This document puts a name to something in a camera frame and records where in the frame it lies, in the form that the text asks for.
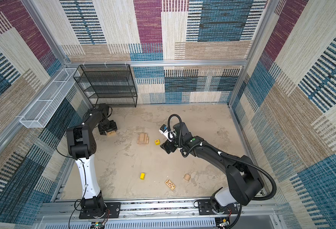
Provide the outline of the patterned wood block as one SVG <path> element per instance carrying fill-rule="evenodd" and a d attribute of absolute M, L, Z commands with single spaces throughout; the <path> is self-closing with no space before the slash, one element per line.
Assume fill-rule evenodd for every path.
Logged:
<path fill-rule="evenodd" d="M 107 136 L 113 136 L 113 135 L 116 135 L 115 131 L 107 132 Z"/>
<path fill-rule="evenodd" d="M 170 188 L 171 191 L 174 191 L 176 188 L 176 185 L 170 179 L 167 179 L 165 184 Z"/>

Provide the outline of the light wood block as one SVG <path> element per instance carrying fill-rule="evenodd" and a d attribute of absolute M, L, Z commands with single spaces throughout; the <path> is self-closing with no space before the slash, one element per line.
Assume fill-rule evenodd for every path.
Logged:
<path fill-rule="evenodd" d="M 146 137 L 147 137 L 146 133 L 140 133 L 138 143 L 139 144 L 145 144 L 146 143 Z"/>

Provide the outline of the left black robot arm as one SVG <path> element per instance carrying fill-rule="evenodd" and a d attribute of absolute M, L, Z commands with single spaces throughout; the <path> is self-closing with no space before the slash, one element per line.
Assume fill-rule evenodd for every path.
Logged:
<path fill-rule="evenodd" d="M 109 105 L 99 104 L 84 114 L 79 125 L 66 130 L 68 153 L 77 164 L 82 184 L 80 219 L 100 219 L 108 212 L 96 178 L 94 160 L 97 145 L 93 130 L 98 127 L 101 135 L 116 131 L 116 122 L 109 120 L 112 111 Z"/>

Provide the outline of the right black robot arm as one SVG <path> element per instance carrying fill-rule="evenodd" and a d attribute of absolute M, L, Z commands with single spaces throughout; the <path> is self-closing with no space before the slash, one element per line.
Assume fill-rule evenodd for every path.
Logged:
<path fill-rule="evenodd" d="M 247 156 L 229 155 L 212 146 L 202 137 L 192 136 L 185 123 L 174 125 L 170 130 L 167 125 L 162 125 L 159 132 L 167 140 L 160 145 L 167 154 L 176 149 L 181 151 L 183 157 L 192 155 L 201 158 L 226 175 L 228 187 L 218 189 L 212 196 L 210 204 L 216 214 L 221 214 L 226 207 L 237 203 L 248 205 L 252 200 L 263 201 L 265 197 L 257 196 L 264 186 L 259 168 L 254 166 Z"/>

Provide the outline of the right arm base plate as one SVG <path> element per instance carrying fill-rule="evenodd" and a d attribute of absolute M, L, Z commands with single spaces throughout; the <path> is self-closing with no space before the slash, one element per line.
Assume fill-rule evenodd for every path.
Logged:
<path fill-rule="evenodd" d="M 210 199 L 198 199 L 194 201 L 193 206 L 199 210 L 200 215 L 229 215 L 238 214 L 239 212 L 239 205 L 233 203 L 226 207 L 219 205 L 219 209 L 215 210 Z"/>

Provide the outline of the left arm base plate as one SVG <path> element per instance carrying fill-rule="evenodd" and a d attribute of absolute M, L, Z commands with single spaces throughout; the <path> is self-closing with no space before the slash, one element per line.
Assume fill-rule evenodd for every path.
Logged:
<path fill-rule="evenodd" d="M 81 210 L 79 219 L 117 219 L 120 214 L 121 202 L 105 203 L 105 210 L 98 212 L 96 210 Z"/>

